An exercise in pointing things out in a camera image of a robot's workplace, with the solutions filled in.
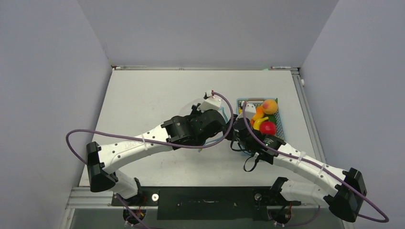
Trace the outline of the red apple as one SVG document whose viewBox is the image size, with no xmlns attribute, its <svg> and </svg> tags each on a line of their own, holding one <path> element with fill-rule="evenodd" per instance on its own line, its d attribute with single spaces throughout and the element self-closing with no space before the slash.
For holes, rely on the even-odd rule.
<svg viewBox="0 0 405 229">
<path fill-rule="evenodd" d="M 263 135 L 276 135 L 277 126 L 270 121 L 265 121 L 260 125 L 259 131 Z"/>
</svg>

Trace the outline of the peach fruit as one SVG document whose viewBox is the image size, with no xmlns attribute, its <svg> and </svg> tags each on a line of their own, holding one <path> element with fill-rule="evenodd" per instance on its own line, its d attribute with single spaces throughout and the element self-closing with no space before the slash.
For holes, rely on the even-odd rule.
<svg viewBox="0 0 405 229">
<path fill-rule="evenodd" d="M 261 106 L 263 112 L 267 115 L 273 115 L 278 111 L 278 103 L 273 99 L 265 100 Z"/>
</svg>

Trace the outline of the clear zip top bag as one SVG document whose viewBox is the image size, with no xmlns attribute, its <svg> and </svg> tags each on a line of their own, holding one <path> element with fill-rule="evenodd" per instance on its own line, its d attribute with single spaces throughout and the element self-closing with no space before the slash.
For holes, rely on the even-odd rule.
<svg viewBox="0 0 405 229">
<path fill-rule="evenodd" d="M 214 95 L 192 100 L 180 109 L 179 115 L 186 116 L 192 132 L 196 134 L 197 152 L 221 141 L 230 122 L 230 117 L 225 111 L 228 107 L 223 98 Z"/>
</svg>

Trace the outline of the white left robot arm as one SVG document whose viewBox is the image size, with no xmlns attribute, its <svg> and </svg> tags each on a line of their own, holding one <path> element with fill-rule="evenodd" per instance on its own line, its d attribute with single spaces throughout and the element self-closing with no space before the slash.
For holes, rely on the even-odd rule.
<svg viewBox="0 0 405 229">
<path fill-rule="evenodd" d="M 120 169 L 153 154 L 180 148 L 197 149 L 226 128 L 221 105 L 194 105 L 189 115 L 174 116 L 140 134 L 136 140 L 109 145 L 86 145 L 87 172 L 91 192 L 111 190 L 130 205 L 142 200 L 140 182 Z"/>
</svg>

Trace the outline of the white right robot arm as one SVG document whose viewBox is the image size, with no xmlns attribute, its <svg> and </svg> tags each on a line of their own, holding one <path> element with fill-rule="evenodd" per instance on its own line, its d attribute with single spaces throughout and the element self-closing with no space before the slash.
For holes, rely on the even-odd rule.
<svg viewBox="0 0 405 229">
<path fill-rule="evenodd" d="M 333 215 L 344 221 L 356 221 L 363 204 L 361 196 L 367 194 L 359 170 L 329 166 L 298 151 L 275 135 L 262 134 L 257 130 L 248 131 L 243 119 L 233 124 L 226 139 L 238 143 L 242 150 L 254 157 L 256 163 L 263 160 L 308 180 L 297 182 L 278 178 L 277 181 L 282 184 L 270 190 L 270 198 L 274 203 L 299 201 L 320 205 L 328 207 Z"/>
</svg>

